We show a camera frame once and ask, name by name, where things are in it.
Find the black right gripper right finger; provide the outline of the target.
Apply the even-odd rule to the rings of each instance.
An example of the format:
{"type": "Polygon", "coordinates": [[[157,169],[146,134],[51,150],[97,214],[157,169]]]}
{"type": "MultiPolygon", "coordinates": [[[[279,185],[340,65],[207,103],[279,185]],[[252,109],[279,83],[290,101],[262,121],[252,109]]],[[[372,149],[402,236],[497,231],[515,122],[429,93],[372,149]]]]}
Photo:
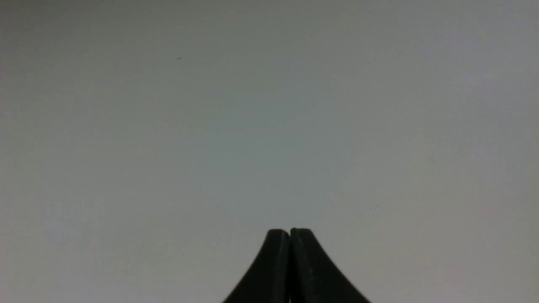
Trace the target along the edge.
{"type": "Polygon", "coordinates": [[[293,228],[290,297],[293,303],[369,303],[346,278],[310,229],[293,228]]]}

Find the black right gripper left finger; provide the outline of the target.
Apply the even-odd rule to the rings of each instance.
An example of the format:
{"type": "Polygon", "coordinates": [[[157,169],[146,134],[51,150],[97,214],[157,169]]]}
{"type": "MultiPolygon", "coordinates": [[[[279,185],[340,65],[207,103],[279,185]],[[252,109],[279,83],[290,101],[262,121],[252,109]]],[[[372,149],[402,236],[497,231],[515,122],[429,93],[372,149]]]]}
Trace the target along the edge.
{"type": "Polygon", "coordinates": [[[224,302],[288,303],[289,254],[288,232],[269,230],[254,261],[224,302]]]}

